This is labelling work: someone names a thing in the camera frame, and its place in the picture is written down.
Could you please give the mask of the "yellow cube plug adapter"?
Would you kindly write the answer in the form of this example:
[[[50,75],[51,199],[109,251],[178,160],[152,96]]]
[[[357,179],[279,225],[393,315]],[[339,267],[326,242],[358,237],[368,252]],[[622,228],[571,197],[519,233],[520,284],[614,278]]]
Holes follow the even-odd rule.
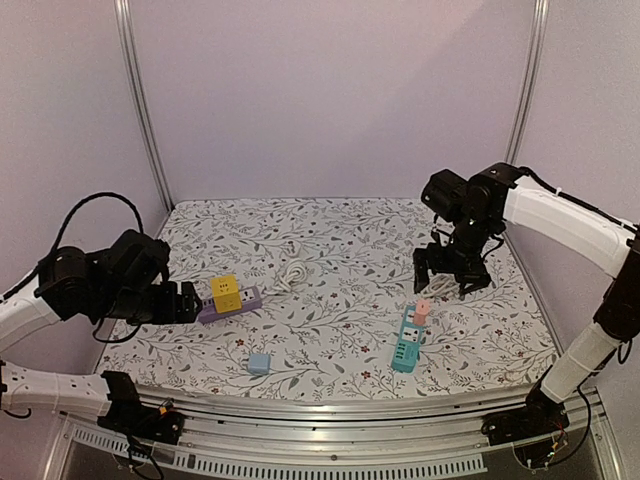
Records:
[[[242,308],[240,291],[234,275],[212,278],[210,286],[214,306],[219,314],[235,312]]]

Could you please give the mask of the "pink cube adapter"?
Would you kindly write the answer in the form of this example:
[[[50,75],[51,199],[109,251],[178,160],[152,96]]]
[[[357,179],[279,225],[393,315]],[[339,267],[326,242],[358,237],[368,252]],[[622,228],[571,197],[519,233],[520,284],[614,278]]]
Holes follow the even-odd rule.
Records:
[[[412,317],[412,322],[416,327],[424,327],[426,325],[430,309],[431,303],[428,299],[419,299],[416,302]]]

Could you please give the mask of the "blue cube adapter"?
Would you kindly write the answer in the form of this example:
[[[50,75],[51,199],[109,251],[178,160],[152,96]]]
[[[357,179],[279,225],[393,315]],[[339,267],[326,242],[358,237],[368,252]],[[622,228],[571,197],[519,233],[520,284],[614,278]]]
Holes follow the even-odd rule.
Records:
[[[248,358],[247,371],[255,376],[267,375],[270,372],[271,356],[264,353],[251,353]]]

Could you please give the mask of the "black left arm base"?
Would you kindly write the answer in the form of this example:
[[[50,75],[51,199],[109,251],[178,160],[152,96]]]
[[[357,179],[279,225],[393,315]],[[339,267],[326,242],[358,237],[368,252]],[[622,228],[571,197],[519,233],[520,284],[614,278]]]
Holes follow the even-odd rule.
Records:
[[[177,445],[186,417],[166,398],[159,406],[144,405],[131,378],[123,372],[104,371],[101,377],[108,386],[107,413],[97,418],[97,425],[127,437]]]

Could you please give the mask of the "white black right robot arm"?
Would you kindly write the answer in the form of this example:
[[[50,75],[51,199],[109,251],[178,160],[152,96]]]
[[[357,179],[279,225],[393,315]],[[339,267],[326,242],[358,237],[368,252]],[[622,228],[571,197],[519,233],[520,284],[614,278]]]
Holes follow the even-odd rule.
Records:
[[[452,224],[447,241],[413,253],[414,291],[436,274],[450,274],[462,295],[491,281],[483,252],[507,225],[540,233],[591,261],[612,282],[587,326],[529,392],[517,427],[537,436],[562,403],[623,344],[639,334],[639,228],[542,180],[528,167],[497,163],[464,179],[444,169],[421,194],[433,213]]]

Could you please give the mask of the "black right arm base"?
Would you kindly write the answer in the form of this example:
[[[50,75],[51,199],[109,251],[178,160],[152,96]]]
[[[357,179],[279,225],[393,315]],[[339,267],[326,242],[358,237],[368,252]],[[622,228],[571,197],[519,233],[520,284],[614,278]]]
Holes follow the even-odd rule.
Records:
[[[488,414],[481,433],[491,446],[527,440],[516,447],[516,460],[528,469],[546,468],[566,440],[569,418],[563,403],[555,403],[536,384],[522,407]]]

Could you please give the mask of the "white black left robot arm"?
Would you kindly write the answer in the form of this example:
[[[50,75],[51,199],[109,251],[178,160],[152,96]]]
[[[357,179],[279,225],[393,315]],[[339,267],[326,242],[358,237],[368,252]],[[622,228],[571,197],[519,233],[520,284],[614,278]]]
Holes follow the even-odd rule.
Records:
[[[193,323],[203,308],[190,282],[171,280],[169,245],[136,228],[112,246],[86,253],[56,235],[49,252],[1,297],[1,348],[81,315],[96,328],[120,320],[139,331],[146,325]],[[105,371],[79,376],[44,372],[4,362],[4,411],[50,408],[112,419],[128,434],[148,426],[148,412],[128,374]]]

